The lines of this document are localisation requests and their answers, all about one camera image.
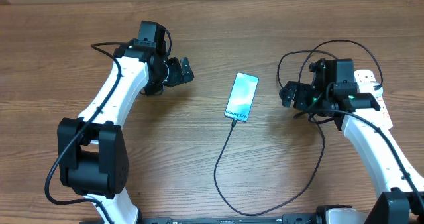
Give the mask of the blue Galaxy smartphone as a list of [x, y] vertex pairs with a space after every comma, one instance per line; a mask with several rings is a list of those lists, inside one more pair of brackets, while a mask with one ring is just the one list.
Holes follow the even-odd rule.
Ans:
[[225, 108], [225, 116], [247, 122], [259, 78], [250, 74], [237, 73]]

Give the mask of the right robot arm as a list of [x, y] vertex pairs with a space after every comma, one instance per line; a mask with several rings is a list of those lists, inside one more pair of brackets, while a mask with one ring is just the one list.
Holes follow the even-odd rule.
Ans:
[[359, 153], [378, 199], [368, 214], [349, 205], [324, 205], [300, 215], [301, 222], [422, 223], [423, 177], [390, 133], [382, 86], [372, 72], [354, 70], [351, 59], [320, 59], [309, 70], [310, 84], [288, 81], [281, 87], [282, 105], [334, 121]]

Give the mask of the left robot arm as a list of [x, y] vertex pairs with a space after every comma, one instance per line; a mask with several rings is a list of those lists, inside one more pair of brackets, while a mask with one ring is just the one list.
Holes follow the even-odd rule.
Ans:
[[59, 172], [63, 186], [79, 195], [76, 203], [92, 203], [102, 223], [142, 223], [140, 209], [125, 188], [129, 158], [123, 125], [138, 95], [162, 95], [194, 79], [186, 57], [170, 57], [170, 32], [152, 21], [142, 21], [137, 38], [116, 43], [111, 72], [90, 105], [77, 118], [64, 118], [57, 129], [58, 158], [44, 185]]

